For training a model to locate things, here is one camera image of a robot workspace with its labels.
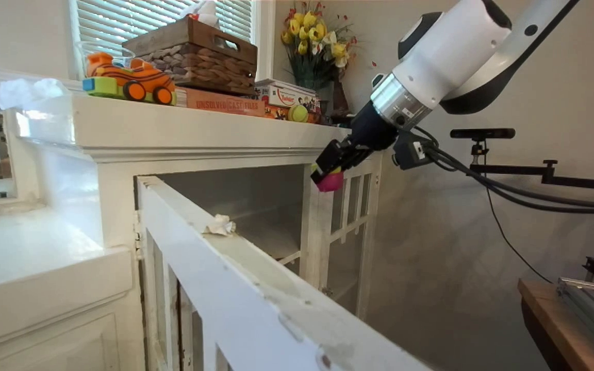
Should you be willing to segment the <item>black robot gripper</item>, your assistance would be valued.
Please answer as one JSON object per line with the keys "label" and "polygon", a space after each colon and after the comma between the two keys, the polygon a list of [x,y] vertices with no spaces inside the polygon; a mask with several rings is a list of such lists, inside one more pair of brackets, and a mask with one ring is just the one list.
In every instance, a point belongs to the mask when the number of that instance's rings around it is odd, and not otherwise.
{"label": "black robot gripper", "polygon": [[331,140],[315,158],[315,164],[324,178],[335,169],[346,171],[373,150],[388,148],[397,140],[397,133],[398,130],[376,111],[373,103],[366,103],[351,120],[351,133],[342,140]]}

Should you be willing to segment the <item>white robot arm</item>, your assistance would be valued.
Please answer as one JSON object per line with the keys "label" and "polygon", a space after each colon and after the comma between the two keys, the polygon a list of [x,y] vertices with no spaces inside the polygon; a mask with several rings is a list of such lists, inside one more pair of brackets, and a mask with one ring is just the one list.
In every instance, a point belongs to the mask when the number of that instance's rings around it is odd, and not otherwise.
{"label": "white robot arm", "polygon": [[398,42],[398,63],[373,86],[344,140],[331,140],[311,169],[323,189],[372,153],[394,146],[402,169],[429,160],[431,144],[411,130],[436,108],[476,114],[491,106],[516,70],[579,0],[533,0],[511,23],[494,0],[459,0],[427,12]]}

